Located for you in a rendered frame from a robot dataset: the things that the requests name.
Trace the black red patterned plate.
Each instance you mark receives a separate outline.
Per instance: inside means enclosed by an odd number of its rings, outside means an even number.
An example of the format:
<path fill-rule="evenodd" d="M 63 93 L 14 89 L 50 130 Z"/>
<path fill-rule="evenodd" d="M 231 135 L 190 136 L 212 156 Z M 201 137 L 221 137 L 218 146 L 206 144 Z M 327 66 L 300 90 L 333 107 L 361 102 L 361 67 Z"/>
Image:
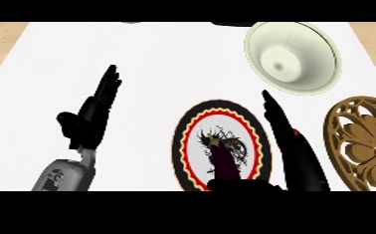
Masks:
<path fill-rule="evenodd" d="M 241 179 L 269 178 L 271 153 L 263 128 L 238 104 L 215 100 L 197 104 L 184 114 L 172 140 L 175 177 L 184 191 L 207 191 L 213 179 L 209 139 L 228 149 Z"/>

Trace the pale green bowl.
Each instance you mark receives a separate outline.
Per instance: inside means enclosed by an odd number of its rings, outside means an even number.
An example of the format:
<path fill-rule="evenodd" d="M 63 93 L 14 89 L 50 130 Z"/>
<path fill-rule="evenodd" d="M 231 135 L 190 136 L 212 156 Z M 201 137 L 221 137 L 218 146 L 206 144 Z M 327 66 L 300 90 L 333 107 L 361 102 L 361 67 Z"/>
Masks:
<path fill-rule="evenodd" d="M 256 22 L 243 52 L 263 81 L 294 95 L 318 95 L 336 85 L 340 55 L 324 32 L 306 22 Z"/>

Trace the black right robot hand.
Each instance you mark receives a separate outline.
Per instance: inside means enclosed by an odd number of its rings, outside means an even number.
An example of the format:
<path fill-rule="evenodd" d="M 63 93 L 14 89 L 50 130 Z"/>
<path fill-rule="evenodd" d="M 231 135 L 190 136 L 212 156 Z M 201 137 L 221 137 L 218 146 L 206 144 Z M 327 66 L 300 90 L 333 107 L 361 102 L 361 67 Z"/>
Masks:
<path fill-rule="evenodd" d="M 288 192 L 328 191 L 328 183 L 309 143 L 303 135 L 291 128 L 282 109 L 269 95 L 262 91 L 263 116 L 269 123 L 275 143 L 281 152 L 285 190 Z M 213 192 L 272 192 L 280 191 L 259 179 L 216 180 L 206 184 Z"/>

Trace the brown carved wooden trivet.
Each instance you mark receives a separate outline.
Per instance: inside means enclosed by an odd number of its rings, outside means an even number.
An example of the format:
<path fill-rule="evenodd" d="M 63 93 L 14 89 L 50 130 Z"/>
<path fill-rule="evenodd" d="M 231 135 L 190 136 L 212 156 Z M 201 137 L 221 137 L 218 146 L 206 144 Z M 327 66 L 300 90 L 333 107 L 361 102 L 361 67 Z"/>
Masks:
<path fill-rule="evenodd" d="M 352 191 L 376 188 L 376 98 L 352 97 L 328 110 L 322 140 L 331 165 Z"/>

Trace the dark object at edge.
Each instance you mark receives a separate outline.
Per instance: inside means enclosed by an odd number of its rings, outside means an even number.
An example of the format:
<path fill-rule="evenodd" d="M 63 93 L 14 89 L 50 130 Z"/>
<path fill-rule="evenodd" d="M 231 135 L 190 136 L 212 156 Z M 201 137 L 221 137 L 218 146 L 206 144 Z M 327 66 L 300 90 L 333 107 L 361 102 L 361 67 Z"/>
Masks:
<path fill-rule="evenodd" d="M 256 22 L 210 22 L 215 26 L 224 27 L 252 27 Z"/>

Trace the dark purple eggplant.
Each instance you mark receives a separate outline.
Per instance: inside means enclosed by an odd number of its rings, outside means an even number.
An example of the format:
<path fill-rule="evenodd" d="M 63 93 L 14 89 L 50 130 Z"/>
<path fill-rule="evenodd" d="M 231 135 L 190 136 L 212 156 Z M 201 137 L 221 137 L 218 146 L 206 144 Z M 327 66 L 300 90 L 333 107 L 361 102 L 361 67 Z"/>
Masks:
<path fill-rule="evenodd" d="M 216 180 L 240 180 L 231 154 L 222 141 L 212 135 L 207 137 L 207 148 L 213 164 L 213 178 Z"/>

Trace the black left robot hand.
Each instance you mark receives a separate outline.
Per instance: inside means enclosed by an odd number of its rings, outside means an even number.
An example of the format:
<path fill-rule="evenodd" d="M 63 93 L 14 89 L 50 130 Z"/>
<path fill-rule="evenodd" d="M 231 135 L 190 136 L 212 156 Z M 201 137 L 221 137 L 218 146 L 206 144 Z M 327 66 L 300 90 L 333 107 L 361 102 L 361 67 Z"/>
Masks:
<path fill-rule="evenodd" d="M 97 149 L 120 83 L 117 68 L 111 65 L 103 74 L 95 93 L 86 97 L 78 113 L 57 114 L 63 137 L 70 140 L 70 149 Z"/>

